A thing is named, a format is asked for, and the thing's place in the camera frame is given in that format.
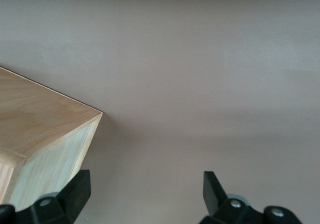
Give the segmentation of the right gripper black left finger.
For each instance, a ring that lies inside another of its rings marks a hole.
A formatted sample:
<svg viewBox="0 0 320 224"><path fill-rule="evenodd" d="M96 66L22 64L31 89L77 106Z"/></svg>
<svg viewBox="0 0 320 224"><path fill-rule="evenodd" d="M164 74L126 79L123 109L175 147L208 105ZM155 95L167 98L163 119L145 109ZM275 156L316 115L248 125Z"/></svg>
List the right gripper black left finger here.
<svg viewBox="0 0 320 224"><path fill-rule="evenodd" d="M38 199L17 212L10 204L0 206L2 224L73 224L91 196L89 170L80 170L54 197Z"/></svg>

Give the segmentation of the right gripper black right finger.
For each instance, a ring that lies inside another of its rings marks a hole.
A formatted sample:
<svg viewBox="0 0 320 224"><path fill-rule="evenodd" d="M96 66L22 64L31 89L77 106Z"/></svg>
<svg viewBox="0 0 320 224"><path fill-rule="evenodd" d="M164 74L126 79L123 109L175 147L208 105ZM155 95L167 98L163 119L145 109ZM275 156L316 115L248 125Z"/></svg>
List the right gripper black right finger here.
<svg viewBox="0 0 320 224"><path fill-rule="evenodd" d="M262 213L239 198L230 198L225 193L215 173L203 174L203 199L208 211L201 224L300 224L290 210L268 206Z"/></svg>

